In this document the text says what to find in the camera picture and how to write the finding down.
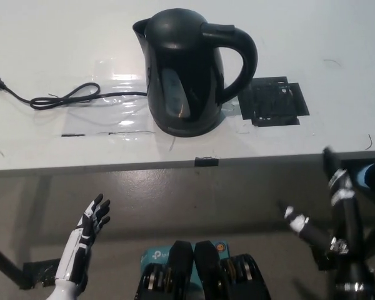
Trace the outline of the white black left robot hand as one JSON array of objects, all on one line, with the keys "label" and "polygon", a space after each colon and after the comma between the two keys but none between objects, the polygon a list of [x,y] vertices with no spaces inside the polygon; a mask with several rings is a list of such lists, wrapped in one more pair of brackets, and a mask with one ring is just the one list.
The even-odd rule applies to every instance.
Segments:
[{"label": "white black left robot hand", "polygon": [[111,219],[108,215],[111,202],[103,198],[104,195],[99,194],[90,202],[71,231],[56,271],[56,279],[71,281],[78,286],[86,279],[91,248],[101,229]]}]

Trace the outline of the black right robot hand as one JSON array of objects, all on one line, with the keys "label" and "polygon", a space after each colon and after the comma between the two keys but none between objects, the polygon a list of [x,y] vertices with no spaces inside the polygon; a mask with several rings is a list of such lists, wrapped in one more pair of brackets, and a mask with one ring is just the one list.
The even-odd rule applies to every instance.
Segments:
[{"label": "black right robot hand", "polygon": [[284,201],[277,203],[278,208],[291,231],[308,245],[324,254],[363,264],[364,231],[351,177],[330,147],[323,149],[322,163],[328,179],[333,233],[317,227],[310,217]]}]

